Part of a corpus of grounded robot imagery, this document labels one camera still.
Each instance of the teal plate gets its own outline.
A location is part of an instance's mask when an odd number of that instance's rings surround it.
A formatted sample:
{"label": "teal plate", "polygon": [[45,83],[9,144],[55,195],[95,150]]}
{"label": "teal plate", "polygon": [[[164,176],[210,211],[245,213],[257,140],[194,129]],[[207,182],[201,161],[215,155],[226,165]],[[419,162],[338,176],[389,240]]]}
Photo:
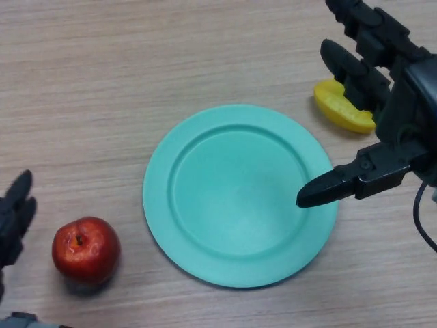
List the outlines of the teal plate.
{"label": "teal plate", "polygon": [[323,248],[338,202],[296,196],[332,169],[301,125],[252,105],[202,111],[153,153],[143,186],[147,224],[180,268],[212,284],[254,288],[305,267]]}

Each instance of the red apple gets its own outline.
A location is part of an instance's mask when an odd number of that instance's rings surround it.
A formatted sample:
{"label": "red apple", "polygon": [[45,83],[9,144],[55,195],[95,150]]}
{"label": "red apple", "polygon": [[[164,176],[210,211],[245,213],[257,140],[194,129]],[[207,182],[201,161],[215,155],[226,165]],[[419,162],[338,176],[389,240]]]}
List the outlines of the red apple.
{"label": "red apple", "polygon": [[100,285],[114,274],[121,253],[115,230],[98,217],[83,217],[61,227],[53,239],[52,258],[68,279]]}

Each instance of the wooden table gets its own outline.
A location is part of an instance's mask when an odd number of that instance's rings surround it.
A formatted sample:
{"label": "wooden table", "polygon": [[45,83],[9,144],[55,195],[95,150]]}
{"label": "wooden table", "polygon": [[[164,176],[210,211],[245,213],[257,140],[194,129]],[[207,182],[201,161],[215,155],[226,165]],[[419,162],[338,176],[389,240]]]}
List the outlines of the wooden table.
{"label": "wooden table", "polygon": [[[434,0],[380,0],[436,51]],[[330,75],[320,42],[354,48],[320,0],[3,0],[0,190],[35,176],[38,215],[5,270],[1,315],[74,327],[435,327],[436,254],[412,222],[419,180],[341,202],[335,231],[301,274],[251,291],[191,279],[158,250],[143,175],[178,122],[225,103],[267,106],[300,122],[333,164],[376,142],[334,127],[312,88]],[[435,204],[425,194],[425,227]],[[122,240],[119,275],[95,297],[67,292],[51,260],[63,224],[104,217]]]}

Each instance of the yellow lemon slice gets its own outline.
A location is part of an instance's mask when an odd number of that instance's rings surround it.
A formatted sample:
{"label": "yellow lemon slice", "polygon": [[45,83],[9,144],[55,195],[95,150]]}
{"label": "yellow lemon slice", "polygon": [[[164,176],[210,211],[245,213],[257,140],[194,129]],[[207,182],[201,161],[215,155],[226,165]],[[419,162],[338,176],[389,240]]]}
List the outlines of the yellow lemon slice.
{"label": "yellow lemon slice", "polygon": [[370,133],[376,125],[370,111],[359,111],[344,97],[344,86],[336,80],[325,80],[314,87],[314,98],[320,111],[334,124],[357,133]]}

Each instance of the black cable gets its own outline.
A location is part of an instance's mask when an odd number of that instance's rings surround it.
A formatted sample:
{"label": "black cable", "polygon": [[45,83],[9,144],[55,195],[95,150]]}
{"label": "black cable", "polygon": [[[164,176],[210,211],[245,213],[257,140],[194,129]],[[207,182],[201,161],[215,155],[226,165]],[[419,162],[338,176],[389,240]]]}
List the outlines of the black cable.
{"label": "black cable", "polygon": [[423,182],[422,185],[419,187],[419,190],[417,191],[416,198],[414,199],[414,205],[412,207],[412,217],[414,219],[414,224],[416,225],[417,231],[419,231],[419,234],[421,234],[422,238],[425,239],[427,244],[435,252],[437,252],[437,244],[425,232],[425,230],[422,227],[421,221],[419,219],[419,205],[421,203],[422,195],[423,195],[423,192],[425,191],[426,187],[427,187],[427,184]]}

